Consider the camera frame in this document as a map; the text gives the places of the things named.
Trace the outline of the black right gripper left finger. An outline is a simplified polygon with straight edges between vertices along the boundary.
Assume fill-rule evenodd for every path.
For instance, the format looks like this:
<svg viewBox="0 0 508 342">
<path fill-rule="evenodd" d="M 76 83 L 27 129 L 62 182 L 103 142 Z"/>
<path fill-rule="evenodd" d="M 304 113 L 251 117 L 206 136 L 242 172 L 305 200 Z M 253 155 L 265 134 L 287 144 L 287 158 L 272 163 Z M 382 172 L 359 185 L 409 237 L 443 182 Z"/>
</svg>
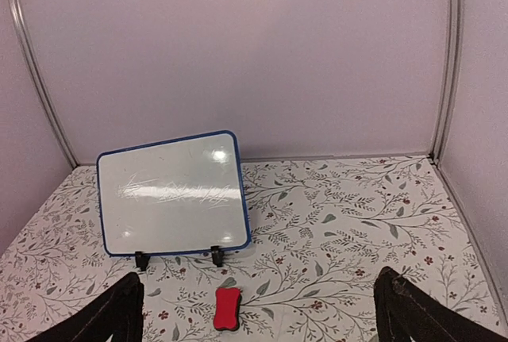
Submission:
<svg viewBox="0 0 508 342">
<path fill-rule="evenodd" d="M 130 272 L 78 313 L 34 336 L 32 341 L 141 341 L 144 285 Z"/>
</svg>

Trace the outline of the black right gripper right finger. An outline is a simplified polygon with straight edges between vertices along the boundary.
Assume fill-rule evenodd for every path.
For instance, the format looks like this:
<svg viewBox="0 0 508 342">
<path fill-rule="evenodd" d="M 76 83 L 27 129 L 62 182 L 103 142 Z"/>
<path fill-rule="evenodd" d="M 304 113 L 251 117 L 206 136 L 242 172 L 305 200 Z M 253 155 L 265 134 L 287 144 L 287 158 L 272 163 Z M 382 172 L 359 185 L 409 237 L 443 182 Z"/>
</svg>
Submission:
<svg viewBox="0 0 508 342">
<path fill-rule="evenodd" d="M 374 283 L 379 341 L 503 341 L 504 337 L 448 309 L 384 267 Z"/>
</svg>

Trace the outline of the red whiteboard eraser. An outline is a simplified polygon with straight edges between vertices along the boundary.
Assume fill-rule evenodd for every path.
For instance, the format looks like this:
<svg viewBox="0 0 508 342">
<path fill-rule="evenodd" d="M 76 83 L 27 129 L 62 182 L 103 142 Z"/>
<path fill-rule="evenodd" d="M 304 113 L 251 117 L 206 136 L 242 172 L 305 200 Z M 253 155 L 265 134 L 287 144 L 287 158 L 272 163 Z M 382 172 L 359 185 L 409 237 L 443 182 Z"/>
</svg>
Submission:
<svg viewBox="0 0 508 342">
<path fill-rule="evenodd" d="M 241 289 L 220 287 L 215 292 L 213 326 L 217 331 L 237 331 L 240 327 Z"/>
</svg>

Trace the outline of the blue framed whiteboard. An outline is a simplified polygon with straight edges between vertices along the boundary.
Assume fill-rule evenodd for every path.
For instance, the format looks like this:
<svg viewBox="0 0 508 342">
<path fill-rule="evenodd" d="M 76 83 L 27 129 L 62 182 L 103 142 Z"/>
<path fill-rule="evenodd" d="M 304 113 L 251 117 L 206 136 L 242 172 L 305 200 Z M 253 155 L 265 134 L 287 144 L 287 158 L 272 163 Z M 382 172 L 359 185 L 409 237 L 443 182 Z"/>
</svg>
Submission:
<svg viewBox="0 0 508 342">
<path fill-rule="evenodd" d="M 96 170 L 109 256 L 230 252 L 251 242 L 239 145 L 229 130 L 103 152 Z"/>
</svg>

